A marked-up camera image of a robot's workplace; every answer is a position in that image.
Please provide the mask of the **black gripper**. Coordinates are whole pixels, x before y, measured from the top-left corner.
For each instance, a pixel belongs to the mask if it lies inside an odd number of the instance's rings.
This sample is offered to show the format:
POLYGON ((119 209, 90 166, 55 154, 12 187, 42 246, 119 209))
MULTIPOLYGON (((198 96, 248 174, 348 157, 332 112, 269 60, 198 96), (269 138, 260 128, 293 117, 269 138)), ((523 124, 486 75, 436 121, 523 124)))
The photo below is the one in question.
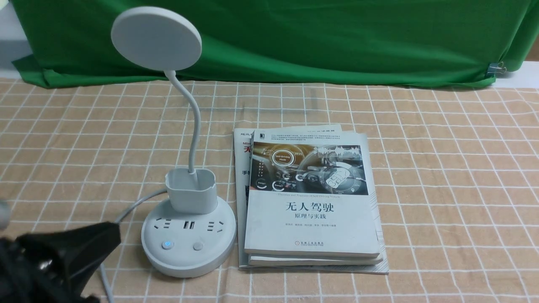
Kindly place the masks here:
POLYGON ((1 238, 1 302, 99 303, 82 291, 120 243, 113 222, 1 238))

